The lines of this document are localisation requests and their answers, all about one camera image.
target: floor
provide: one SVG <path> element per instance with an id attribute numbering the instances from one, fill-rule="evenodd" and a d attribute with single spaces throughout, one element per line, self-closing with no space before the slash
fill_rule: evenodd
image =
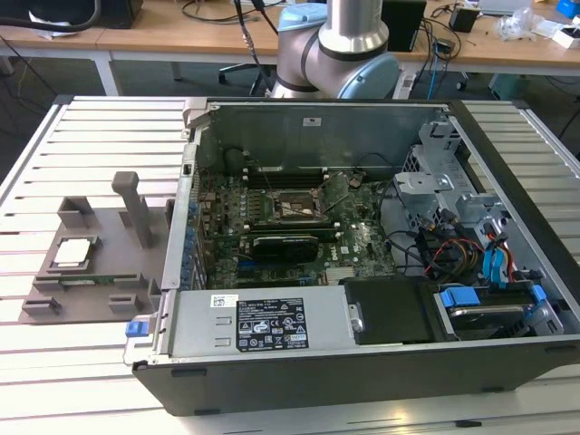
<path id="1" fill-rule="evenodd" d="M 218 68 L 214 63 L 182 64 L 181 82 L 171 79 L 168 63 L 117 62 L 116 69 L 121 77 L 121 86 L 126 95 L 210 95 L 247 96 L 256 78 L 256 70 L 234 72 L 228 76 L 229 85 L 218 84 Z M 97 71 L 90 61 L 33 59 L 32 67 L 43 76 L 50 86 L 60 94 L 103 95 Z M 449 73 L 441 84 L 437 97 L 441 99 L 491 100 L 488 83 L 491 76 L 470 76 L 467 90 L 459 92 L 456 83 L 460 74 Z M 580 109 L 576 95 L 580 95 L 580 83 L 570 78 L 549 81 L 545 77 L 530 77 L 529 86 L 522 100 L 558 134 L 572 114 Z M 429 89 L 430 77 L 417 84 L 412 98 L 424 99 Z M 22 101 L 15 96 L 20 89 Z M 51 91 L 42 84 L 23 62 L 16 62 L 14 74 L 5 77 L 0 86 L 0 180 L 4 179 L 25 143 L 53 100 Z M 575 119 L 566 132 L 564 144 L 574 153 L 580 152 L 580 117 Z"/>

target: blue latch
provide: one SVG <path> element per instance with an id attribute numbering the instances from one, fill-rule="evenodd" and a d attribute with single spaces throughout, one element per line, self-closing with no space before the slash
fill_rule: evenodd
<path id="1" fill-rule="evenodd" d="M 449 287 L 442 291 L 440 296 L 445 308 L 481 304 L 473 287 Z"/>
<path id="2" fill-rule="evenodd" d="M 149 322 L 143 320 L 133 320 L 127 323 L 125 336 L 127 338 L 147 337 L 149 335 Z"/>
<path id="3" fill-rule="evenodd" d="M 532 294 L 536 298 L 537 303 L 539 303 L 540 301 L 543 301 L 544 299 L 547 299 L 546 292 L 544 291 L 544 288 L 542 288 L 541 285 L 538 285 L 538 284 L 533 285 L 532 286 Z"/>

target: gray metal table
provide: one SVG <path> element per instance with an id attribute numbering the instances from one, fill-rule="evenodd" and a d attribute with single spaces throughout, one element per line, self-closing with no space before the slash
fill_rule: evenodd
<path id="1" fill-rule="evenodd" d="M 55 211 L 63 196 L 86 195 L 94 207 L 118 207 L 121 200 L 110 185 L 119 169 L 139 173 L 140 193 L 150 206 L 163 206 L 174 194 L 184 146 L 182 105 L 182 98 L 106 97 L 78 97 L 71 104 L 55 105 L 0 188 L 0 433 L 577 431 L 580 365 L 500 394 L 177 419 L 122 363 L 124 324 L 10 325 L 58 227 Z M 580 235 L 570 237 L 580 228 L 580 194 L 575 187 L 580 180 L 570 173 L 571 156 L 541 124 L 522 121 L 533 115 L 502 108 L 501 103 L 497 107 L 509 116 L 489 119 L 485 128 L 503 129 L 509 139 L 517 138 L 495 142 L 553 225 L 569 223 L 562 236 L 579 255 L 575 247 Z M 470 104 L 481 121 L 490 108 L 488 103 Z M 479 175 L 485 184 L 485 175 Z M 564 184 L 557 186 L 558 180 Z M 560 199 L 550 199 L 556 194 Z M 457 420 L 482 421 L 484 426 L 455 429 Z"/>

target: warning label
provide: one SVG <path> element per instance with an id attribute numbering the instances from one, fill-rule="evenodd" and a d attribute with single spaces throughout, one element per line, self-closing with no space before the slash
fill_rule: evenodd
<path id="1" fill-rule="evenodd" d="M 308 348 L 304 300 L 238 301 L 236 347 L 240 352 Z"/>

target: desk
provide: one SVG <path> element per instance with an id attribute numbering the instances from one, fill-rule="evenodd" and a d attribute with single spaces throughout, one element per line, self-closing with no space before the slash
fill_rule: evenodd
<path id="1" fill-rule="evenodd" d="M 445 2 L 429 1 L 426 16 Z M 546 17 L 559 16 L 555 2 L 535 5 Z M 199 13 L 206 17 L 232 15 L 234 8 L 224 3 L 207 3 Z M 280 8 L 268 14 L 277 23 Z M 449 20 L 449 14 L 440 17 Z M 501 42 L 492 31 L 496 18 L 479 18 L 470 34 L 462 34 L 462 50 L 449 64 L 449 71 L 466 73 L 525 73 L 536 75 L 580 75 L 580 51 L 565 50 L 560 45 L 542 40 L 535 42 Z M 264 20 L 249 23 L 260 60 L 276 64 L 277 40 Z M 446 31 L 436 26 L 438 35 Z M 174 77 L 179 76 L 180 62 L 251 63 L 237 25 L 199 23 L 185 17 L 173 0 L 144 0 L 143 10 L 129 30 L 91 29 L 77 35 L 46 41 L 27 29 L 0 28 L 0 34 L 13 44 L 22 56 L 82 58 L 95 62 L 107 95 L 119 95 L 121 87 L 112 63 L 116 60 L 161 61 L 173 63 Z M 420 70 L 427 57 L 428 46 L 424 32 L 420 32 L 412 53 L 396 53 L 403 74 L 395 96 L 407 98 L 410 79 Z M 13 53 L 0 45 L 0 55 Z"/>

